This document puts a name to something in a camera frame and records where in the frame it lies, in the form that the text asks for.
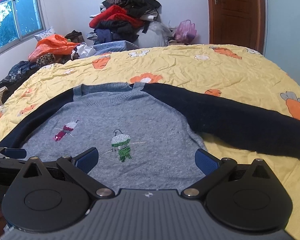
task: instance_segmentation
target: navy blue sleeve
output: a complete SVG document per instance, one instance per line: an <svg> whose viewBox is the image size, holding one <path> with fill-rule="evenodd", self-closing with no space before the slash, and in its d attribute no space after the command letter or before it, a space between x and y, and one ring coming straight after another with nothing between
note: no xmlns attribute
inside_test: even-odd
<svg viewBox="0 0 300 240"><path fill-rule="evenodd" d="M236 148L300 159L297 119L166 84L146 84L143 91L182 113L194 132L210 133Z"/></svg>
<svg viewBox="0 0 300 240"><path fill-rule="evenodd" d="M1 142L0 147L20 148L21 143L37 127L55 114L62 106L73 101L73 89L69 89L39 106L26 116Z"/></svg>

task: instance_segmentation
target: light blue wall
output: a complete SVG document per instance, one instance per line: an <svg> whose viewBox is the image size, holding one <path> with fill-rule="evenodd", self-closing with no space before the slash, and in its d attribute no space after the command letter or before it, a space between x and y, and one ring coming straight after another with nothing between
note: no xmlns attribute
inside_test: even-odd
<svg viewBox="0 0 300 240"><path fill-rule="evenodd" d="M265 56L300 85L300 0L268 0Z"/></svg>

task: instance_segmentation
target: bed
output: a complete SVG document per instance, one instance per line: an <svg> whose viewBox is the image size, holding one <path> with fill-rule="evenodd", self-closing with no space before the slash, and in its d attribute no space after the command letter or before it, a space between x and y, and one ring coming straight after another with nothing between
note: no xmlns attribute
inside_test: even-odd
<svg viewBox="0 0 300 240"><path fill-rule="evenodd" d="M300 87L260 53L234 45L175 45L52 64L32 75L0 109L0 141L23 118L79 84L160 82L278 111L300 120ZM300 160L238 150L202 134L208 151L238 163L263 158L293 201L286 230L300 240Z"/></svg>

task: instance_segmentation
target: ribbed collar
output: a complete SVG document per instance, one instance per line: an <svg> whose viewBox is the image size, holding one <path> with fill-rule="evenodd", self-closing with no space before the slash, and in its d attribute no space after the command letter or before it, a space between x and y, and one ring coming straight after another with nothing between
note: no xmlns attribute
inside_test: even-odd
<svg viewBox="0 0 300 240"><path fill-rule="evenodd" d="M133 88L128 83L106 83L101 85L80 85L73 88L74 101L81 101L89 106L113 106L127 100L136 93L140 93L144 83L135 83ZM121 92L109 97L96 97L96 99L85 98L85 95L97 92Z"/></svg>

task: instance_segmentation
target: red clothing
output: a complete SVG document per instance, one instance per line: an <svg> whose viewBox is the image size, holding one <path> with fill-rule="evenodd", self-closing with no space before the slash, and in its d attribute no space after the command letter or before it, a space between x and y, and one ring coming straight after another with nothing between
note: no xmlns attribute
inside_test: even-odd
<svg viewBox="0 0 300 240"><path fill-rule="evenodd" d="M104 12L100 13L89 23L90 28L94 29L100 21L123 20L131 23L132 27L139 28L143 26L143 21L127 15L127 11L118 5L112 5Z"/></svg>

